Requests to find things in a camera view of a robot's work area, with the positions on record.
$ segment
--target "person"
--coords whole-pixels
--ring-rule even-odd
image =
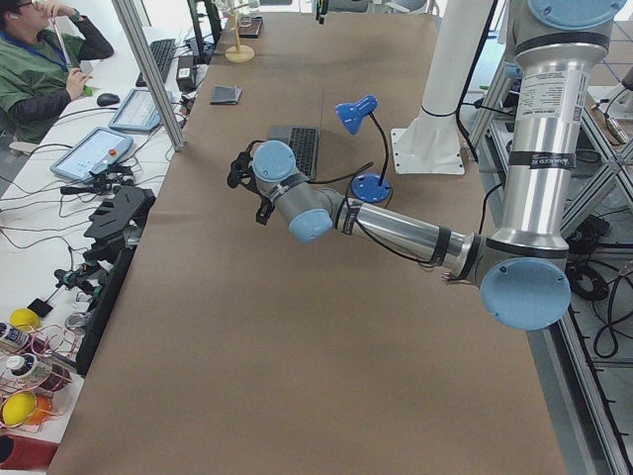
[[[70,64],[48,20],[68,17],[84,38],[62,34]],[[0,0],[0,109],[20,141],[39,143],[64,108],[84,91],[84,59],[114,50],[90,20],[58,2]]]

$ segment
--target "computer mouse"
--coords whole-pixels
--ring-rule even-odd
[[[120,102],[121,98],[112,92],[104,92],[97,98],[97,105],[99,107],[112,106],[113,104],[119,104]]]

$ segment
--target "red object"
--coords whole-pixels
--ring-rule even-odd
[[[57,452],[58,444],[22,437],[0,435],[0,468],[4,470],[46,470]]]

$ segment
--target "laptop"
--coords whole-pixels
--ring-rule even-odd
[[[272,126],[268,139],[287,144],[295,154],[297,168],[309,179],[317,176],[318,127]]]

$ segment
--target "eyeglasses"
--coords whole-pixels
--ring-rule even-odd
[[[17,5],[16,8],[26,7],[27,5],[31,5],[33,8],[40,8],[40,2],[38,0],[21,3],[20,5]]]

